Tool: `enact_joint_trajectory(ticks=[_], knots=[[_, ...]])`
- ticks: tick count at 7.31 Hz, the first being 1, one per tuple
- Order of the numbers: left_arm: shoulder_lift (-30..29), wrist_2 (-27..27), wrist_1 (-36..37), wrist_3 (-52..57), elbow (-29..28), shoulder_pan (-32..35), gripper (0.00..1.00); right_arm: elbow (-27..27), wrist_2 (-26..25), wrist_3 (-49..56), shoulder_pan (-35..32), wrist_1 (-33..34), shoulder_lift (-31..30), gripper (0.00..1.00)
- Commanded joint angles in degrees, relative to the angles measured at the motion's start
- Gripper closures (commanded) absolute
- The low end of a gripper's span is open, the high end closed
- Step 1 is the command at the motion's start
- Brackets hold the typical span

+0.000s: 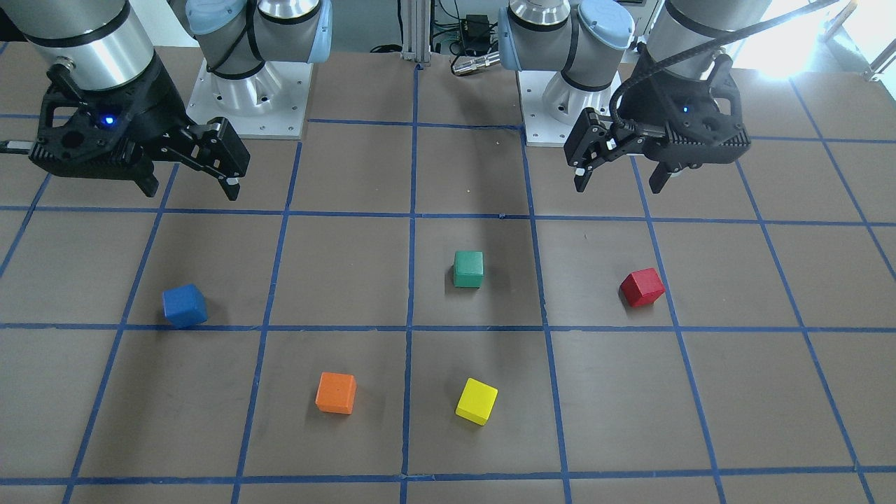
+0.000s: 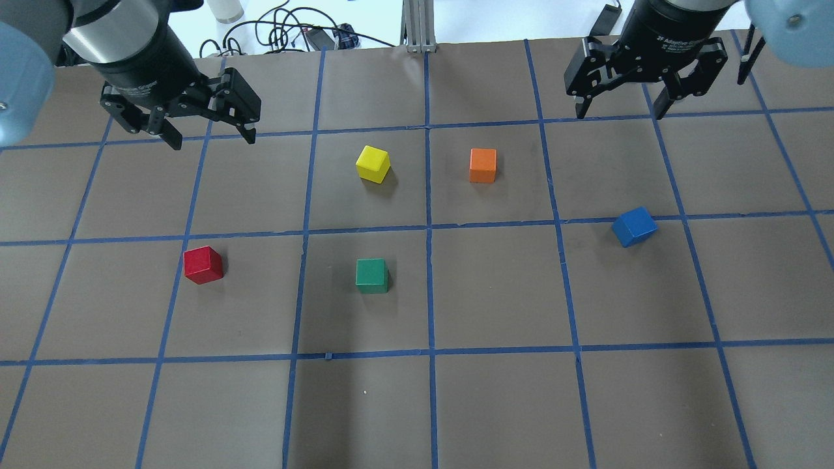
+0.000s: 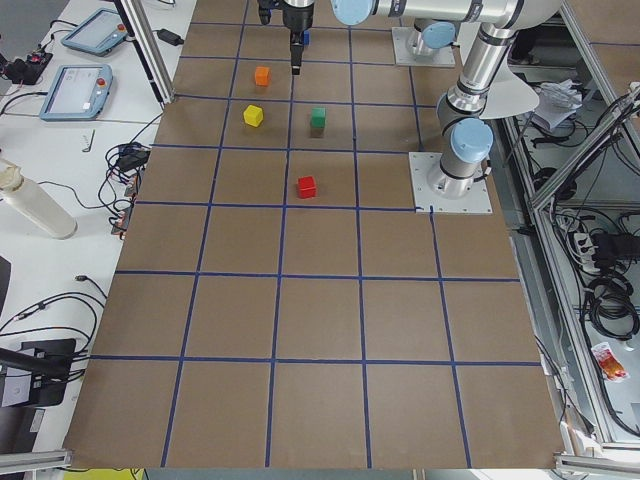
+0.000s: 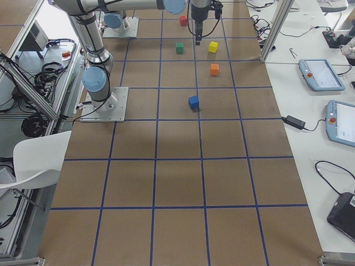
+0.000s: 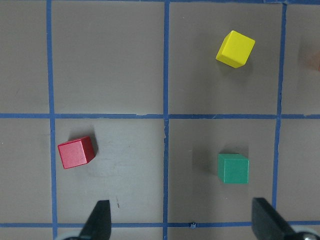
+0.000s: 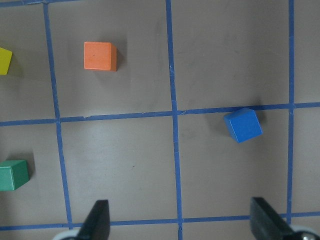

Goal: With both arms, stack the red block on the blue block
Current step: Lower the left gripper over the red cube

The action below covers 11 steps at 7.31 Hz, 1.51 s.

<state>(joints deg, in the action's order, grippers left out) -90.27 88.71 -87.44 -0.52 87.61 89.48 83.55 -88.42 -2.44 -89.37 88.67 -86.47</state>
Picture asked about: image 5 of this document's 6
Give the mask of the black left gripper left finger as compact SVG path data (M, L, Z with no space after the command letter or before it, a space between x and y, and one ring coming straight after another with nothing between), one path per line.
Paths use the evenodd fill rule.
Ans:
M109 240L112 231L109 200L99 200L78 235L80 240Z

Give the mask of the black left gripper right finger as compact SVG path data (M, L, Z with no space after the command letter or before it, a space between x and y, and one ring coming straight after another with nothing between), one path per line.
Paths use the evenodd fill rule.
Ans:
M297 234L263 197L252 199L251 228L258 240L292 240Z

